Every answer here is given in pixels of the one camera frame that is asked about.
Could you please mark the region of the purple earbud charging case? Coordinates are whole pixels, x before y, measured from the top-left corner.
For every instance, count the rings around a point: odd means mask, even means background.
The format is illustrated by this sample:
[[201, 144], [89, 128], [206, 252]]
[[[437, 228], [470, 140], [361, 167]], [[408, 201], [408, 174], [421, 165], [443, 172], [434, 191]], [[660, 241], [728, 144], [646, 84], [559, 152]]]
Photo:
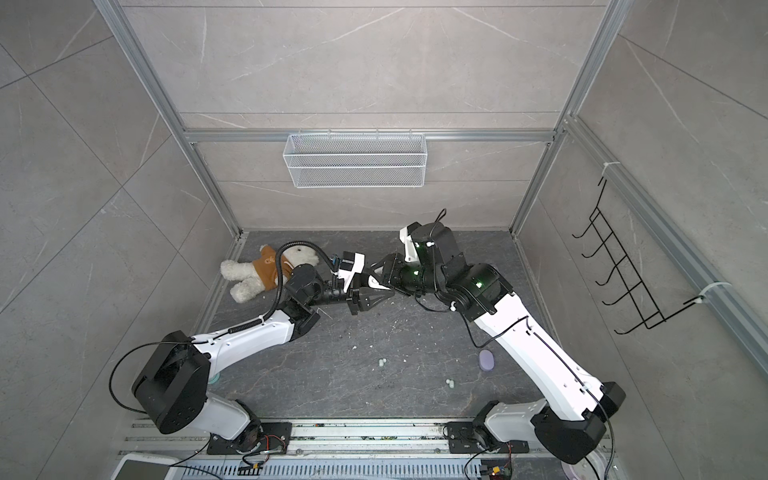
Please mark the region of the purple earbud charging case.
[[479, 367], [483, 372], [490, 372], [495, 368], [494, 354], [487, 349], [483, 349], [478, 354]]

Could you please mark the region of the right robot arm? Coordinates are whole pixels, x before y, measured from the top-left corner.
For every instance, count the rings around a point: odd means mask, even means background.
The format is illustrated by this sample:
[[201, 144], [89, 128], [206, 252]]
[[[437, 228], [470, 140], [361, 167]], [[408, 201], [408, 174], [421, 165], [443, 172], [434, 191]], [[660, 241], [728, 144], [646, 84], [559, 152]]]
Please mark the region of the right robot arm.
[[399, 232], [402, 252], [376, 263], [352, 257], [362, 285], [402, 295], [432, 294], [446, 313], [460, 314], [467, 330], [479, 329], [534, 382], [542, 399], [519, 404], [489, 402], [475, 417], [472, 435], [483, 452], [510, 442], [533, 442], [565, 464], [589, 458], [626, 398], [615, 382], [601, 382], [578, 365], [530, 314], [511, 283], [487, 263], [469, 263], [440, 218], [414, 222]]

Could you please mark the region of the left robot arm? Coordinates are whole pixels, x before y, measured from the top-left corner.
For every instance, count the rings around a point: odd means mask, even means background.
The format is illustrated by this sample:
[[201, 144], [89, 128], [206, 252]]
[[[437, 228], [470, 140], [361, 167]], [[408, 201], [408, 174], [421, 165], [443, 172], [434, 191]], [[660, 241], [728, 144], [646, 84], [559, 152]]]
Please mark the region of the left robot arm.
[[206, 334], [188, 336], [180, 330], [151, 343], [153, 353], [131, 391], [162, 434], [190, 427], [209, 433], [238, 453], [249, 454], [262, 444], [257, 415], [239, 400], [209, 393], [209, 383], [223, 370], [268, 348], [306, 335], [319, 321], [316, 306], [344, 303], [351, 313], [371, 309], [395, 292], [392, 276], [414, 258], [412, 247], [367, 264], [362, 253], [329, 257], [308, 241], [291, 241], [278, 249], [265, 247], [252, 263], [227, 261], [222, 275], [235, 281], [240, 301], [251, 299], [254, 280], [275, 298], [262, 315]]

